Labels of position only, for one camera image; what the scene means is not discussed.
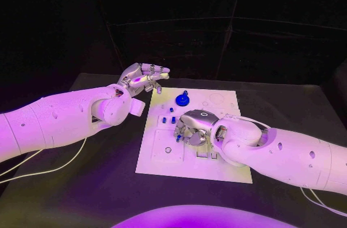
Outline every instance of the blue object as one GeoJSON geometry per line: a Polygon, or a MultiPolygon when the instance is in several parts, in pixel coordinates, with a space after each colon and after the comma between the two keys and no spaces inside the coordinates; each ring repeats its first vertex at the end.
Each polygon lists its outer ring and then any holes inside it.
{"type": "Polygon", "coordinates": [[[188,91],[185,90],[175,98],[175,103],[178,106],[187,106],[190,103],[188,91]]]}

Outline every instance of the circular cutout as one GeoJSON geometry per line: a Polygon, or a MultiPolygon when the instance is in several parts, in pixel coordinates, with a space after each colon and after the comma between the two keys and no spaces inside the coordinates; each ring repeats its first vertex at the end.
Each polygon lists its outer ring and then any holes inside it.
{"type": "Polygon", "coordinates": [[[223,95],[221,94],[211,94],[210,95],[210,100],[211,100],[211,102],[214,103],[214,104],[221,104],[223,103],[223,101],[224,101],[224,97],[223,97],[223,95]]]}
{"type": "Polygon", "coordinates": [[[310,152],[310,156],[311,156],[311,158],[314,159],[315,156],[317,156],[317,154],[311,151],[311,152],[310,152]]]}

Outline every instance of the black tabletop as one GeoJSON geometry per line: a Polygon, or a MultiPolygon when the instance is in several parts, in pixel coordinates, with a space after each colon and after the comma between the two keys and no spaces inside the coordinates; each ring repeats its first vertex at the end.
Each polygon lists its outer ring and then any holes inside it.
{"type": "MultiPolygon", "coordinates": [[[[116,83],[119,76],[80,74],[71,90],[116,83]]],[[[347,131],[320,86],[162,80],[164,87],[236,90],[243,116],[271,127],[305,133],[347,146],[347,131]]],[[[179,204],[237,208],[299,227],[341,227],[346,217],[314,205],[298,187],[252,170],[253,184],[136,174],[152,93],[142,117],[90,137],[81,154],[59,171],[10,182],[0,197],[0,227],[110,227],[136,214],[179,204]]],[[[83,142],[45,150],[16,175],[59,167],[83,142]]],[[[324,203],[347,211],[347,197],[317,192],[324,203]]]]}

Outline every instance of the robotic hand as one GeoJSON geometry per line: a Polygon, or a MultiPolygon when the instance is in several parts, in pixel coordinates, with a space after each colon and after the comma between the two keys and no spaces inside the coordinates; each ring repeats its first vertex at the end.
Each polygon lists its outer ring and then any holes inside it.
{"type": "Polygon", "coordinates": [[[142,90],[162,87],[169,69],[135,63],[117,84],[41,98],[20,109],[0,114],[0,162],[33,150],[75,143],[119,125],[127,114],[142,115],[145,103],[132,98],[142,90]]]}
{"type": "Polygon", "coordinates": [[[341,146],[242,116],[218,119],[205,110],[181,116],[174,136],[194,146],[210,137],[214,152],[231,165],[247,165],[286,184],[347,195],[347,148],[341,146]],[[187,128],[191,137],[184,137],[187,128]]]}

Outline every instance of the dark background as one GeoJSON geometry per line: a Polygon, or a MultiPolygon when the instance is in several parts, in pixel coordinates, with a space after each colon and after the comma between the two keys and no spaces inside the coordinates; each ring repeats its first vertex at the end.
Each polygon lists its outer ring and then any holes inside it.
{"type": "Polygon", "coordinates": [[[347,124],[346,0],[0,0],[0,20],[0,112],[143,62],[174,78],[321,85],[347,124]]]}

